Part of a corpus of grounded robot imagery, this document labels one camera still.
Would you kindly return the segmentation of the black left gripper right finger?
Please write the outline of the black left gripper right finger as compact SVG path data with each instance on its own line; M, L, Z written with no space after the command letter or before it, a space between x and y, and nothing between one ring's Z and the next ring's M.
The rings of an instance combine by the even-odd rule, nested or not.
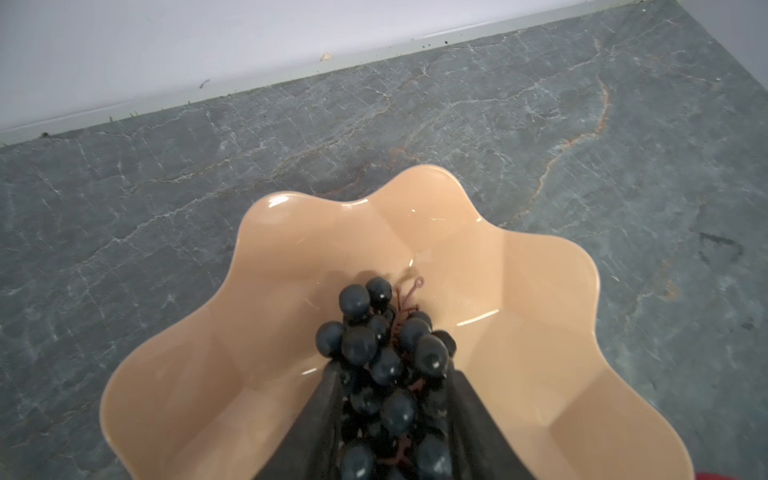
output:
M455 479L534 479L457 370L448 373L448 423Z

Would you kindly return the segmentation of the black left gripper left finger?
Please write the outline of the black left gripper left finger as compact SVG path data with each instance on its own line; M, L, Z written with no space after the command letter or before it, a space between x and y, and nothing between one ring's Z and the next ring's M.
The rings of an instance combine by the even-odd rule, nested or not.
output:
M320 382L254 480L337 479L343 385L329 363Z

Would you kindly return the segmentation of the dark purple fake grape bunch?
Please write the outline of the dark purple fake grape bunch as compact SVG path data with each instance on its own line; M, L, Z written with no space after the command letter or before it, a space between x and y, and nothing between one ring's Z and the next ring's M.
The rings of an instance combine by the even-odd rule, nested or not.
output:
M340 383L329 471L334 479L453 479L447 377L457 350L404 291L381 276L344 287L342 318L315 347Z

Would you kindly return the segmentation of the red fake fruit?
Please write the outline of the red fake fruit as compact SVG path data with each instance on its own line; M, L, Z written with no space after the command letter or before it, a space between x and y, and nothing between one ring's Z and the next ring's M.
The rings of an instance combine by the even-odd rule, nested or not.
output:
M695 475L695 480L736 480L736 478L716 473L698 472Z

